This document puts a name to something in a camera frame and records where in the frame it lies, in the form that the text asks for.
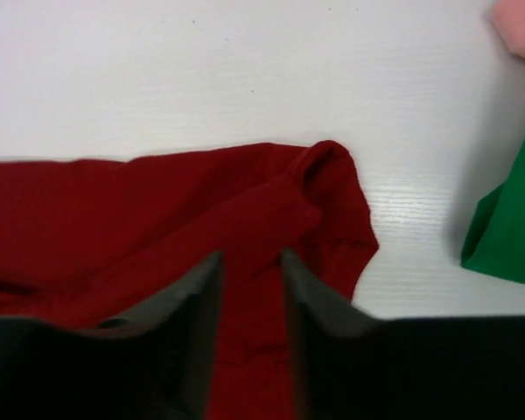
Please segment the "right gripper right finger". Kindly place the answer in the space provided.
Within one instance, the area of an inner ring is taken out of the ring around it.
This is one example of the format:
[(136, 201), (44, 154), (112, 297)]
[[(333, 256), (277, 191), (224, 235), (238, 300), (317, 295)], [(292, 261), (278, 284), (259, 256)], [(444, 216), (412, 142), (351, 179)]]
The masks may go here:
[(380, 319), (282, 254), (298, 419), (525, 419), (525, 316)]

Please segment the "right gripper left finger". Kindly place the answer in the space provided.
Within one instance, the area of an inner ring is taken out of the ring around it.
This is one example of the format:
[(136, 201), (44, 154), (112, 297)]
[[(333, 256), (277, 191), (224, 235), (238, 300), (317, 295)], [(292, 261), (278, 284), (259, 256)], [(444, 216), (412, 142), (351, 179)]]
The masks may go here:
[(98, 326), (0, 317), (0, 419), (201, 419), (222, 256)]

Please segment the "dark red t-shirt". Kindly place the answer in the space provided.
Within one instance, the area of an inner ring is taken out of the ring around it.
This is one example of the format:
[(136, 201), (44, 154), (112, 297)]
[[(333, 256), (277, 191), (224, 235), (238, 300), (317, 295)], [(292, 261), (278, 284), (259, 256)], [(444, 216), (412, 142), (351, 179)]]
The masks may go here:
[(0, 315), (96, 326), (223, 254), (211, 419), (293, 416), (285, 248), (352, 297), (378, 243), (342, 145), (0, 162)]

